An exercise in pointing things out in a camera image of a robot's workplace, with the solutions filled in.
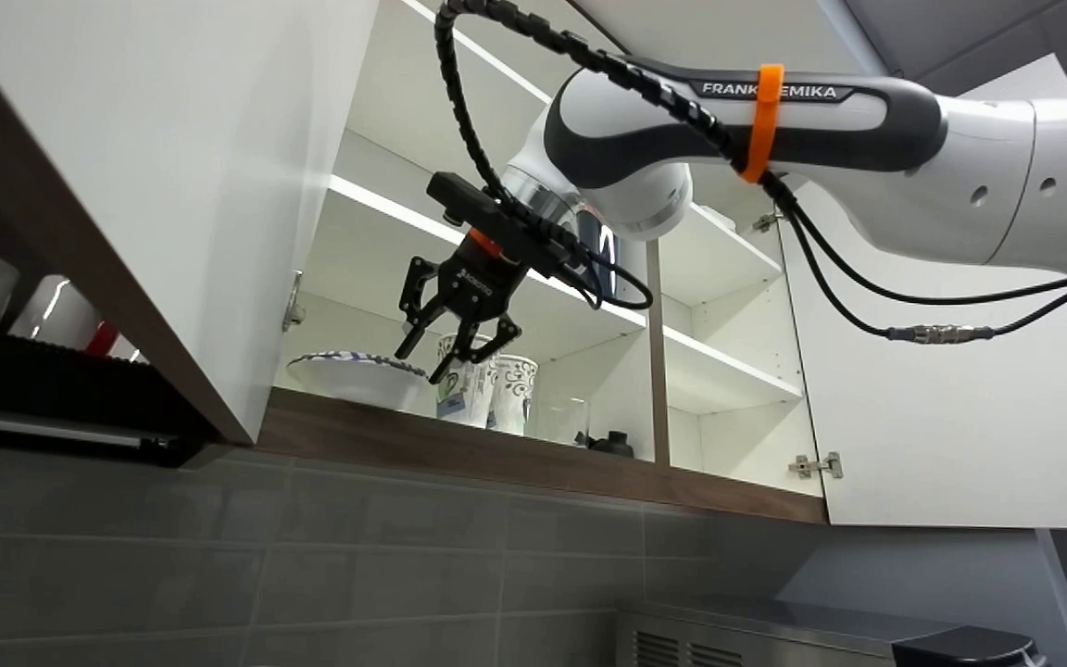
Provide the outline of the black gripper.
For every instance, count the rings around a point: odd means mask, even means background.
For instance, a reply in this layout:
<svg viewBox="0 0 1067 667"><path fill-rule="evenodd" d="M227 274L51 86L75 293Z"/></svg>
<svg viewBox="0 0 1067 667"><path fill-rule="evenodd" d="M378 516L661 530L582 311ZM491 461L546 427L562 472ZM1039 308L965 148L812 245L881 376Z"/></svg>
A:
<svg viewBox="0 0 1067 667"><path fill-rule="evenodd" d="M398 345L398 361L407 361L417 345L424 343L428 328L434 323L429 308L424 304L428 281L439 274L434 311L454 311L464 318L460 335L454 339L454 350L439 361L429 383L439 385L454 364L487 364L502 350L509 350L524 332L506 317L513 304L513 293L527 278L520 264L513 264L492 238L483 232L472 232L456 254L434 267L424 256L412 256L406 291L402 291L402 311L407 323L407 335ZM502 318L496 335L491 343L477 339L477 323Z"/></svg>

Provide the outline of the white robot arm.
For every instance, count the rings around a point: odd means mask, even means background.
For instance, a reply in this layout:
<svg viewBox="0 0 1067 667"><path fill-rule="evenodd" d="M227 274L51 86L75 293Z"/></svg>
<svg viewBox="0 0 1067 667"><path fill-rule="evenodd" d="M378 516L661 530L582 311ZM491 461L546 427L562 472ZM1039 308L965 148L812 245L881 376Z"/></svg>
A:
<svg viewBox="0 0 1067 667"><path fill-rule="evenodd" d="M579 72L527 145L477 182L448 170L429 197L467 232L460 250L407 267L412 335L460 318L456 354L483 364L520 335L509 318L527 274L609 301L597 254L562 228L586 203L653 240L692 199L688 167L724 161L793 207L785 175L828 185L861 233L902 256L1034 267L1067 304L1067 102L965 102L903 78L807 78L784 68Z"/></svg>

